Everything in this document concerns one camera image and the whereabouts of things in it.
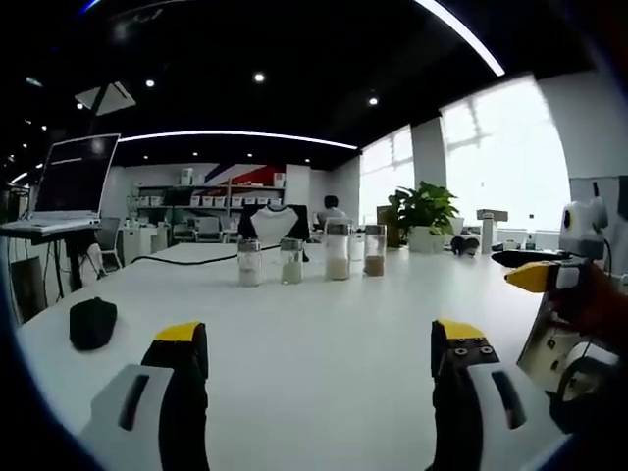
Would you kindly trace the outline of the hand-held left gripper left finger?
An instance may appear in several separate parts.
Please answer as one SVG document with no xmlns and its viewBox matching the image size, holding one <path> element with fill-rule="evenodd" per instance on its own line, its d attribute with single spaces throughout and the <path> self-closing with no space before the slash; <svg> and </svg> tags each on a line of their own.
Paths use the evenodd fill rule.
<svg viewBox="0 0 628 471">
<path fill-rule="evenodd" d="M 105 470 L 207 470 L 206 325 L 160 332 L 91 402 L 78 435 Z"/>
</svg>

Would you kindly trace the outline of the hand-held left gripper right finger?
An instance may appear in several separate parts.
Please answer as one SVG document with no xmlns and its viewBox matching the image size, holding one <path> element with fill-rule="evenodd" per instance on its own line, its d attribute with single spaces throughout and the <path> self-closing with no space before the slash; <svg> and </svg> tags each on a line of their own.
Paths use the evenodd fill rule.
<svg viewBox="0 0 628 471">
<path fill-rule="evenodd" d="M 470 324 L 432 323 L 431 376 L 431 470 L 536 470 L 567 439 L 546 393 Z"/>
</svg>

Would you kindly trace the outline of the person's right hand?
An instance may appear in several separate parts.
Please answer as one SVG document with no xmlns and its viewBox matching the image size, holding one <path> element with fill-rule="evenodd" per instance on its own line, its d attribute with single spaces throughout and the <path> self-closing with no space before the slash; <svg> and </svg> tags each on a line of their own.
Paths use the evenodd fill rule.
<svg viewBox="0 0 628 471">
<path fill-rule="evenodd" d="M 627 295 L 617 291 L 598 266 L 582 266 L 578 285 L 552 291 L 549 302 L 581 334 L 596 337 L 610 348 L 627 350 Z"/>
</svg>

